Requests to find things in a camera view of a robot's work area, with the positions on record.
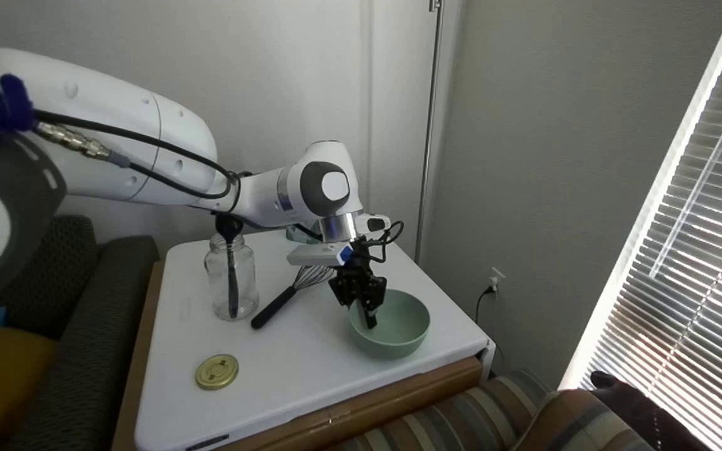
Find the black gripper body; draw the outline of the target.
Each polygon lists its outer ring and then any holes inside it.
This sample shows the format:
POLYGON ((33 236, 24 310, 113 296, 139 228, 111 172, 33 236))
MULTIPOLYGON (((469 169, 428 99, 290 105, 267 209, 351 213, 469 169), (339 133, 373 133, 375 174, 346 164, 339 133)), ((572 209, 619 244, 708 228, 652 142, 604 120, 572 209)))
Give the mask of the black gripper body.
POLYGON ((378 308, 385 292, 385 278, 370 270, 370 243, 359 237, 351 243, 351 258, 329 281, 340 306, 359 301, 362 308, 378 308))

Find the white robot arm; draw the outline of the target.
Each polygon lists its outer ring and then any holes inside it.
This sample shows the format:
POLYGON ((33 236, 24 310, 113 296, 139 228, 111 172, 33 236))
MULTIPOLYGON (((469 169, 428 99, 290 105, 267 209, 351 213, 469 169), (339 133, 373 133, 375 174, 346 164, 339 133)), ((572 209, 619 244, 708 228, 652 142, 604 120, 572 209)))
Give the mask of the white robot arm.
POLYGON ((225 237, 316 222, 340 253, 330 290, 375 322, 385 281, 367 267, 362 202, 344 142, 284 167, 232 172, 181 102, 57 57, 0 48, 0 287, 34 253, 67 194, 200 208, 225 237))

